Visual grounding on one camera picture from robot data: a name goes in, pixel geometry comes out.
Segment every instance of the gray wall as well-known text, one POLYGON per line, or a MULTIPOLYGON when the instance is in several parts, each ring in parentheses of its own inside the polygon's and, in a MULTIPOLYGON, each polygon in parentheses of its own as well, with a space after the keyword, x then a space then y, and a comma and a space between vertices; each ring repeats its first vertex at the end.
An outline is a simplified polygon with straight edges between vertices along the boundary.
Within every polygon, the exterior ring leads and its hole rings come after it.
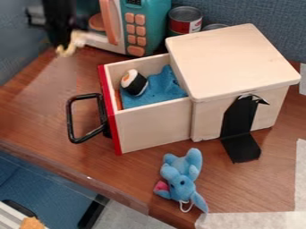
POLYGON ((47 46, 46 34, 30 28, 24 9, 39 0, 0 0, 0 85, 10 80, 47 46))
POLYGON ((290 60, 306 63, 306 0, 173 0, 193 5, 205 22, 251 22, 290 60))

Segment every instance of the sushi roll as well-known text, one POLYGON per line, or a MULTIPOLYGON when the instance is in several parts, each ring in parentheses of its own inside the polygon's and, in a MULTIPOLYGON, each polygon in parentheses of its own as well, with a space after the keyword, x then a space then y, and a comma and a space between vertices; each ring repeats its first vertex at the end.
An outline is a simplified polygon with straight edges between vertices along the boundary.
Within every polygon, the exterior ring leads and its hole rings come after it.
POLYGON ((130 69, 121 79, 121 87, 135 97, 142 95, 148 84, 148 80, 135 69, 130 69))

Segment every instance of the wooden table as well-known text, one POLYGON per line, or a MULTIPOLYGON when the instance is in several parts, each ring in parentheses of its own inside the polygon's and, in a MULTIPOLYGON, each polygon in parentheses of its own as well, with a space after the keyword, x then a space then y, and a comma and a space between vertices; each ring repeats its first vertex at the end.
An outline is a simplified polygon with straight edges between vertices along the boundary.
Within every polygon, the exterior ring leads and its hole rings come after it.
MULTIPOLYGON (((166 152, 183 156, 199 148, 204 168, 196 182, 211 212, 290 211, 294 208, 295 148, 306 139, 306 97, 290 88, 273 129, 255 131, 259 160, 233 165, 219 140, 185 140, 115 156, 103 135, 80 145, 67 137, 65 102, 100 92, 97 66, 128 57, 84 48, 69 58, 52 49, 0 90, 0 149, 60 174, 144 214, 179 228, 193 228, 200 211, 180 212, 178 204, 153 194, 166 152)), ((95 101, 78 102, 79 134, 98 126, 95 101)))

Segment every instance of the drawer handle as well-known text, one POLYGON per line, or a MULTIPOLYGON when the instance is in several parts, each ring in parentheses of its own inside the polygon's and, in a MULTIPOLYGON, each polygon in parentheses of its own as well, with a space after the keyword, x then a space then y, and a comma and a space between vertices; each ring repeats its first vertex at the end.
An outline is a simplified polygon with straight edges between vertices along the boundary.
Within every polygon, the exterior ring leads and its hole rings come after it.
POLYGON ((66 115, 67 115, 68 137, 69 137, 70 142, 74 144, 79 144, 86 140, 91 139, 92 137, 100 134, 101 132, 103 132, 106 137, 111 138, 109 125, 107 121, 106 109, 104 105, 104 100, 101 94, 92 93, 92 94, 79 95, 79 96, 70 98, 66 104, 66 115), (72 104, 73 102, 78 101, 78 100, 85 100, 85 99, 91 99, 91 98, 97 99, 101 125, 97 127, 97 129, 86 133, 85 136, 75 138, 74 131, 73 131, 73 121, 72 121, 72 104))

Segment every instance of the black strap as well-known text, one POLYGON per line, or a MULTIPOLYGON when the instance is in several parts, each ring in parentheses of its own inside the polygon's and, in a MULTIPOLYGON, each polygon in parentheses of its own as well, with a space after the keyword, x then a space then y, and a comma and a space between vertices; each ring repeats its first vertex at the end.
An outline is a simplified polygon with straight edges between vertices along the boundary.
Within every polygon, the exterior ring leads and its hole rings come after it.
POLYGON ((225 112, 220 137, 233 163, 251 161, 260 156, 261 149, 250 134, 259 104, 268 105, 268 102, 254 95, 239 97, 225 112))

